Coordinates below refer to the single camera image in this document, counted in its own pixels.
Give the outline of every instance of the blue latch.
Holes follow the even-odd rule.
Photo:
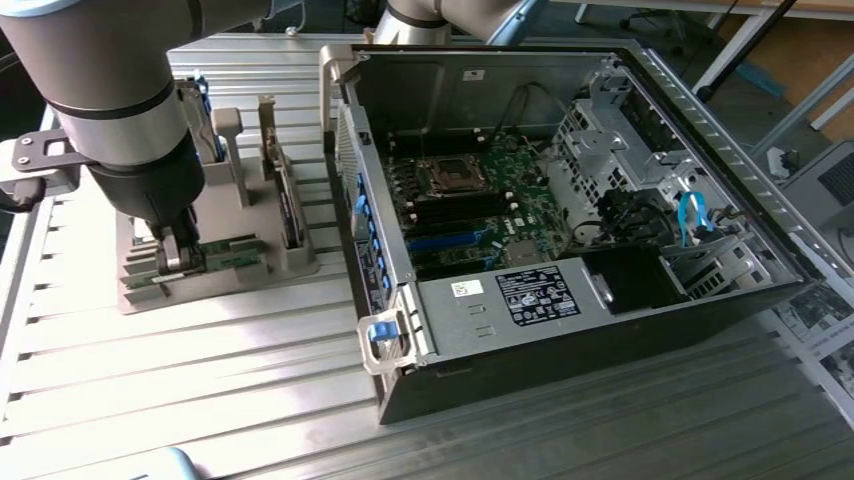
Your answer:
[[[358,198],[356,198],[356,212],[361,211],[361,209],[365,206],[366,201],[368,201],[366,195],[358,195]]]
[[[683,247],[687,247],[689,245],[687,210],[691,199],[693,199],[696,206],[696,227],[705,227],[705,230],[708,230],[709,232],[715,229],[713,224],[708,221],[708,218],[705,218],[705,199],[703,198],[703,194],[699,192],[684,192],[681,194],[681,198],[679,199],[679,207],[676,209],[676,222],[679,223],[679,233],[681,233]]]
[[[368,340],[372,342],[393,340],[399,336],[400,333],[395,322],[377,322],[368,327]]]
[[[196,472],[189,457],[182,450],[168,447],[152,450],[142,454],[138,462],[138,473],[133,478],[161,479],[161,480],[200,480],[201,476]]]

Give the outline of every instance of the blue pcie slot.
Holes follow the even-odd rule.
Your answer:
[[[432,252],[455,247],[472,247],[480,243],[485,229],[439,237],[417,238],[409,242],[412,253]]]
[[[353,210],[356,215],[364,215],[366,221],[368,228],[368,242],[366,247],[369,250],[369,254],[372,254],[370,267],[376,274],[376,280],[379,283],[377,288],[383,292],[383,298],[388,301],[392,291],[391,285],[391,277],[388,276],[388,272],[385,270],[385,259],[383,258],[383,245],[379,239],[376,224],[373,223],[373,215],[370,212],[370,204],[368,202],[368,196],[364,189],[364,179],[361,174],[356,175],[356,188],[358,190],[358,197],[356,198],[356,204],[353,205]]]
[[[385,310],[385,294],[381,289],[381,280],[376,273],[376,264],[373,262],[370,245],[366,240],[356,242],[356,255],[361,273],[361,286],[364,287],[368,307],[370,309],[370,314],[377,314]]]

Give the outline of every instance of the warning label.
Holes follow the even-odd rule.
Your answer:
[[[516,325],[524,327],[581,313],[557,267],[499,275],[495,280]]]

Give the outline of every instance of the metal bracket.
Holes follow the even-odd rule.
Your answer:
[[[737,282],[741,288],[768,283],[769,274],[744,245],[748,238],[727,235],[707,244],[661,249],[661,255],[669,259],[673,273],[693,299],[716,294],[731,282]]]
[[[57,153],[50,155],[53,144],[62,146]],[[37,172],[53,168],[73,167],[78,165],[92,165],[94,162],[73,151],[65,130],[44,130],[22,135],[14,142],[13,162],[14,169],[21,173]]]
[[[276,101],[270,96],[257,97],[257,116],[261,130],[261,169],[264,176],[270,176],[278,188],[281,199],[281,221],[284,223],[284,248],[296,249],[304,247],[305,232],[301,205],[296,193],[296,181],[290,168],[290,161],[284,155],[278,139],[276,137],[276,116],[273,105]]]
[[[581,170],[581,175],[595,177],[613,158],[615,150],[624,150],[625,143],[616,132],[579,130],[569,132],[565,143]]]
[[[691,152],[687,150],[653,152],[644,164],[644,173],[640,183],[660,183],[672,171],[672,167],[677,167],[688,159],[692,159],[692,157]]]
[[[601,68],[589,82],[589,99],[593,105],[619,105],[632,90],[625,69],[615,66],[613,60],[608,58],[601,61]]]
[[[0,142],[0,189],[9,195],[14,192],[14,185],[28,178],[42,178],[46,182],[45,196],[61,195],[73,192],[80,186],[80,166],[48,168],[37,172],[18,172],[14,169],[14,145],[17,140]],[[65,145],[56,145],[57,150]]]
[[[391,307],[376,315],[361,317],[358,319],[358,323],[356,324],[356,335],[358,338],[358,346],[361,347],[361,363],[364,365],[364,369],[370,375],[381,375],[384,373],[393,372],[393,370],[397,368],[415,365],[415,362],[417,360],[415,355],[415,347],[411,342],[408,344],[405,352],[400,352],[399,356],[391,358],[377,358],[373,354],[373,349],[370,348],[370,342],[368,340],[368,329],[374,323],[393,322],[397,326],[397,331],[401,333],[408,333],[407,330],[403,329],[403,327],[405,326],[405,309],[403,306],[403,298],[400,297],[399,292],[393,292],[391,294],[391,298]]]
[[[320,127],[324,132],[332,129],[329,125],[332,82],[337,83],[357,63],[358,59],[352,53],[352,46],[333,44],[320,49]]]
[[[225,139],[225,161],[228,162],[230,176],[237,188],[240,207],[245,208],[252,205],[252,202],[245,187],[240,149],[237,147],[237,135],[242,133],[240,111],[236,108],[217,108],[210,112],[210,121],[213,123],[213,131]]]

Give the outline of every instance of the aluminum workbench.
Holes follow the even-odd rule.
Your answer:
[[[0,267],[0,478],[129,479],[166,445],[228,478],[854,478],[851,430],[752,320],[687,350],[377,426],[320,147],[332,42],[358,37],[221,35],[169,55],[181,76],[204,71],[214,108],[240,108],[244,156],[256,95],[274,94],[316,275],[121,316],[114,214],[90,179],[17,218]]]

